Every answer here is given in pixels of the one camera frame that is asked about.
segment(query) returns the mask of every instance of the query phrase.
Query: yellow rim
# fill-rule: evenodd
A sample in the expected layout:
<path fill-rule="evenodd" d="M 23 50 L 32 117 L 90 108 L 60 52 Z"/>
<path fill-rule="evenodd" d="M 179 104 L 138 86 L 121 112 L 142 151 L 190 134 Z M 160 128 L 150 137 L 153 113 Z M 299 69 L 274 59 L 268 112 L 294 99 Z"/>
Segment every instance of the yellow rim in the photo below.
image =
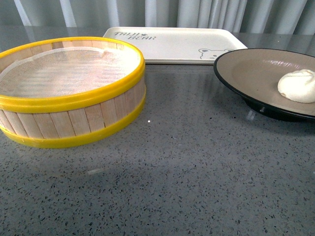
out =
<path fill-rule="evenodd" d="M 16 48 L 9 49 L 0 53 L 0 58 L 3 58 L 11 53 L 55 42 L 61 41 L 75 41 L 75 40 L 94 40 L 94 41 L 107 41 L 122 44 L 127 46 L 134 51 L 140 57 L 140 63 L 134 71 L 132 71 L 127 76 L 121 78 L 120 80 L 106 85 L 101 88 L 97 88 L 88 92 L 77 93 L 74 95 L 66 95 L 59 97 L 47 97 L 47 98 L 22 98 L 22 97 L 11 97 L 0 95 L 0 109 L 20 112 L 20 113 L 49 113 L 49 112 L 61 112 L 74 110 L 82 107 L 91 106 L 103 101 L 107 101 L 115 96 L 118 96 L 134 85 L 136 85 L 144 75 L 145 62 L 143 55 L 139 49 L 135 46 L 110 38 L 102 37 L 68 37 L 68 38 L 56 38 L 38 41 L 34 43 L 25 44 Z"/>
<path fill-rule="evenodd" d="M 98 131 L 80 136 L 61 139 L 36 139 L 13 134 L 1 126 L 0 129 L 8 138 L 12 139 L 13 141 L 35 148 L 69 148 L 80 146 L 104 139 L 129 125 L 141 113 L 145 104 L 145 97 L 146 93 L 144 94 L 142 101 L 138 105 L 138 107 L 136 107 L 136 109 L 134 109 L 130 114 L 128 114 L 126 117 L 122 118 L 118 122 L 108 127 L 105 127 L 104 129 L 100 129 Z"/>

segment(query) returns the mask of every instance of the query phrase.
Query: white curtain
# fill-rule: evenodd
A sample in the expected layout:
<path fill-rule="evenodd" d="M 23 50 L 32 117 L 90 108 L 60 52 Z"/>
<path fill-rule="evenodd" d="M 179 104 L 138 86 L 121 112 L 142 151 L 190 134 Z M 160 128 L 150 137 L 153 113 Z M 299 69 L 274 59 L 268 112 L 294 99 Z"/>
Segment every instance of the white curtain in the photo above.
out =
<path fill-rule="evenodd" d="M 315 33 L 315 0 L 0 0 L 0 25 Z"/>

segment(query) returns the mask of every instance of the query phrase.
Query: white tray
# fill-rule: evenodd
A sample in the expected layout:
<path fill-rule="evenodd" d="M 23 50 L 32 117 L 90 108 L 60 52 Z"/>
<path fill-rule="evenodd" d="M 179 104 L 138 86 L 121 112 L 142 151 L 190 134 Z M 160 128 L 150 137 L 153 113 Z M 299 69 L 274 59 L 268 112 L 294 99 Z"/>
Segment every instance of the white tray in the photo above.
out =
<path fill-rule="evenodd" d="M 247 48 L 223 29 L 113 27 L 104 37 L 136 46 L 149 64 L 213 64 L 223 53 Z"/>

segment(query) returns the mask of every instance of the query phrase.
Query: white dough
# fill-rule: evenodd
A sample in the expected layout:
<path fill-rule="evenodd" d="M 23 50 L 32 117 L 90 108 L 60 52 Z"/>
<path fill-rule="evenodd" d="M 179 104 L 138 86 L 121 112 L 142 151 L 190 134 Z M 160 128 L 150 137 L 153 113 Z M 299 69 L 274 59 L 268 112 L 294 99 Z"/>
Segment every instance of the white dough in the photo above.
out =
<path fill-rule="evenodd" d="M 285 74 L 278 82 L 278 91 L 295 102 L 315 102 L 315 72 L 303 69 Z"/>

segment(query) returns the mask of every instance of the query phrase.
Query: quartz countertop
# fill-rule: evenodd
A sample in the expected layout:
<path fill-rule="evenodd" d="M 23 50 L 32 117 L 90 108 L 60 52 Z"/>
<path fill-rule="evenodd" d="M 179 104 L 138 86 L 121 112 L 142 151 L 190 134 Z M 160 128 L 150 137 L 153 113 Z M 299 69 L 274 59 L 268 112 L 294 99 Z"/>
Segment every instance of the quartz countertop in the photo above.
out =
<path fill-rule="evenodd" d="M 106 29 L 0 26 L 0 51 Z M 315 37 L 234 34 L 315 56 Z M 315 123 L 249 108 L 209 65 L 147 65 L 140 116 L 38 149 L 0 133 L 0 235 L 315 235 Z"/>

